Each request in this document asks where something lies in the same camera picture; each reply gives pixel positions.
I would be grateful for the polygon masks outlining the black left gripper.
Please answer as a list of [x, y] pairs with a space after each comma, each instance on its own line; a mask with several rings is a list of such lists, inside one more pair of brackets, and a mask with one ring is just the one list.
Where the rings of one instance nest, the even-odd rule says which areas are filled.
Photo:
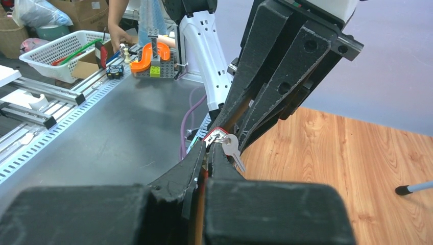
[[287, 119], [342, 59], [363, 45], [343, 34], [344, 22], [307, 1], [254, 1], [237, 71], [210, 129], [238, 131], [244, 150], [263, 121]]

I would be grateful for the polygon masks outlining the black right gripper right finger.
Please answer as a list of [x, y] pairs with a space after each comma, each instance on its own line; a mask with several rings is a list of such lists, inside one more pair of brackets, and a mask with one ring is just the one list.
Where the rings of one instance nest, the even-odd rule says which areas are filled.
[[220, 145], [209, 150], [205, 244], [356, 244], [344, 201], [321, 183], [245, 179]]

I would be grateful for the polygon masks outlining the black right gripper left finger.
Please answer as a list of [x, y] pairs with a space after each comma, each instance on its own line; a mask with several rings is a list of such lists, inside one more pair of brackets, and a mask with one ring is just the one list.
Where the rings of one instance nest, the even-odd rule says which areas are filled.
[[195, 244], [197, 142], [148, 185], [34, 187], [1, 216], [1, 244]]

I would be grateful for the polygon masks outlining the silver keys of lock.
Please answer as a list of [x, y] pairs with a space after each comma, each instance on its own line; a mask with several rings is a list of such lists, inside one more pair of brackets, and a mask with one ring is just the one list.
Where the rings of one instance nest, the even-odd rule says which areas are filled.
[[242, 171], [246, 171], [246, 167], [240, 159], [240, 151], [238, 150], [238, 139], [233, 134], [225, 134], [222, 132], [217, 132], [215, 134], [210, 134], [206, 138], [206, 142], [220, 143], [222, 145], [225, 155], [231, 156], [234, 159], [236, 166]]

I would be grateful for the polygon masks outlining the red cable lock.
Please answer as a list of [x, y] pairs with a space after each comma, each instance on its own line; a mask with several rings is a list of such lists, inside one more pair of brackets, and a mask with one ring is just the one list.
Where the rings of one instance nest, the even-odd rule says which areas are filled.
[[205, 169], [206, 178], [229, 179], [227, 171], [229, 161], [222, 147], [222, 141], [226, 135], [226, 131], [216, 127], [203, 139], [206, 149], [202, 166]]

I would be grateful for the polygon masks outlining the person's forearm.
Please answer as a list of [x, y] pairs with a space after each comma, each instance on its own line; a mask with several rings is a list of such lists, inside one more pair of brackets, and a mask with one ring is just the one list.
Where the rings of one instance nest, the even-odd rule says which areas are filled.
[[114, 53], [119, 50], [122, 41], [128, 44], [131, 44], [133, 41], [133, 38], [119, 26], [128, 4], [128, 0], [108, 1], [108, 31]]

